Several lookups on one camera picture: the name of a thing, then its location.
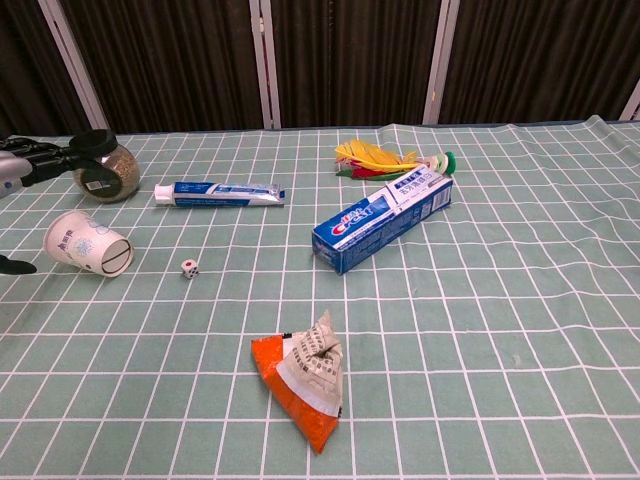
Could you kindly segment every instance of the snack bag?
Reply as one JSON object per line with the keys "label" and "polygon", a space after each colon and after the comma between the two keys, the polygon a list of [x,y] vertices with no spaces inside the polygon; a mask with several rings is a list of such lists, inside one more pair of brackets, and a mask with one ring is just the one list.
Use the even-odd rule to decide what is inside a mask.
{"label": "snack bag", "polygon": [[251,353],[275,399],[322,453],[342,412],[342,347],[329,313],[306,332],[253,340]]}

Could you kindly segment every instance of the white paper cup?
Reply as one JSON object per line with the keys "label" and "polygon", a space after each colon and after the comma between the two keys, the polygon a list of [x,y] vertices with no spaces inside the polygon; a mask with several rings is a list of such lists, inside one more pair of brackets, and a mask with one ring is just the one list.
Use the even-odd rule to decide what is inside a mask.
{"label": "white paper cup", "polygon": [[58,262],[105,277],[117,277],[133,261],[129,240],[82,210],[71,210],[53,221],[44,236],[44,250]]}

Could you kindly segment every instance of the die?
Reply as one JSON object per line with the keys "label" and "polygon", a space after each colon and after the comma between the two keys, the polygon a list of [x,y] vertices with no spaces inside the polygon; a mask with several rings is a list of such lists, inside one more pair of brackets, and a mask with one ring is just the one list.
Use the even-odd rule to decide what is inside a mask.
{"label": "die", "polygon": [[182,274],[188,279],[192,279],[199,273],[200,271],[198,270],[198,264],[195,260],[190,258],[182,262]]}

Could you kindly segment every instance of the blue toothpaste box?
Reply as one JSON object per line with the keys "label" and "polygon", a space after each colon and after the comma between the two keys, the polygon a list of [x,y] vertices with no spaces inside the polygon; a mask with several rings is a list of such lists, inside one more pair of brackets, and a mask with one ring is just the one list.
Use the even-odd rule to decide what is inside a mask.
{"label": "blue toothpaste box", "polygon": [[425,165],[313,229],[313,252],[343,274],[451,203],[453,180]]}

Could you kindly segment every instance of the curtain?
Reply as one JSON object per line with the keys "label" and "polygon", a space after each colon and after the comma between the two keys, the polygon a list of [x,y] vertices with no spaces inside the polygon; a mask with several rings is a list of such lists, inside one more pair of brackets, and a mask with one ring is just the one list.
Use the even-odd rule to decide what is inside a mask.
{"label": "curtain", "polygon": [[247,1],[61,3],[116,132],[263,127]]}
{"label": "curtain", "polygon": [[0,0],[0,138],[90,128],[37,0]]}
{"label": "curtain", "polygon": [[638,52],[637,0],[462,0],[439,123],[618,119]]}
{"label": "curtain", "polygon": [[440,0],[271,0],[283,127],[422,123]]}

